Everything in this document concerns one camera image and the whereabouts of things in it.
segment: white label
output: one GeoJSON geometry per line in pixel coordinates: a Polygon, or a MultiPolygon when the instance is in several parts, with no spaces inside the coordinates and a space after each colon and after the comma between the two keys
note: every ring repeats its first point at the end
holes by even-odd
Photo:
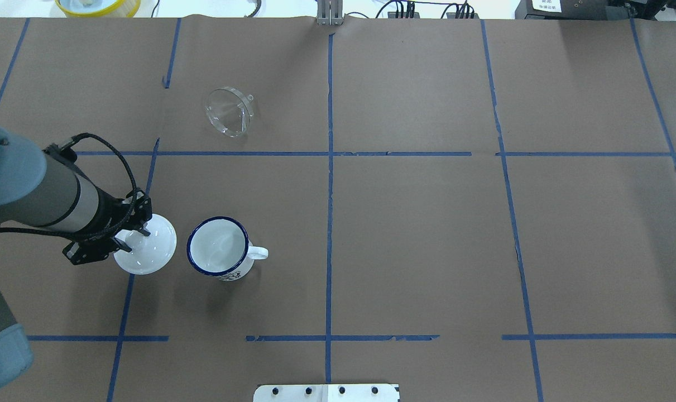
{"type": "Polygon", "coordinates": [[[534,10],[560,13],[560,0],[531,0],[534,10]]]}

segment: mug handle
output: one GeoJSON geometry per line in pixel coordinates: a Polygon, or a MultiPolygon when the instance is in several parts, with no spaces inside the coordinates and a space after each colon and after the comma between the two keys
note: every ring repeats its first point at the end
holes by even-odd
{"type": "Polygon", "coordinates": [[[269,251],[263,247],[256,247],[252,245],[248,247],[246,257],[251,258],[251,260],[265,260],[269,257],[269,251]]]}

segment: light blue joint cap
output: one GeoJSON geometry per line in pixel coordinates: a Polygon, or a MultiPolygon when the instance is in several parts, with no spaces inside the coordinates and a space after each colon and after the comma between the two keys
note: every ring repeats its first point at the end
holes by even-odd
{"type": "Polygon", "coordinates": [[[26,372],[33,359],[21,324],[14,324],[0,331],[0,388],[26,372]]]}
{"type": "Polygon", "coordinates": [[[0,127],[0,205],[30,194],[45,170],[45,155],[34,142],[0,127]]]}

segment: white mug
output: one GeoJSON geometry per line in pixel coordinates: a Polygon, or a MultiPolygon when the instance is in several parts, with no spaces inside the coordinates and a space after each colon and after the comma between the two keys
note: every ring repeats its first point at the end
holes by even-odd
{"type": "Polygon", "coordinates": [[[235,219],[217,216],[206,219],[192,231],[186,255],[191,265],[204,275],[237,280],[249,272],[254,260],[268,258],[269,251],[255,247],[246,229],[235,219]]]}

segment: white metal plate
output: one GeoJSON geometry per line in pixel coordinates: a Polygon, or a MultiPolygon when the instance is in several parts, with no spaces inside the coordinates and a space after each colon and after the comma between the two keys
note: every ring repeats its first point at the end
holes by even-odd
{"type": "Polygon", "coordinates": [[[396,384],[260,386],[253,393],[253,402],[399,402],[399,389],[396,384]]]}

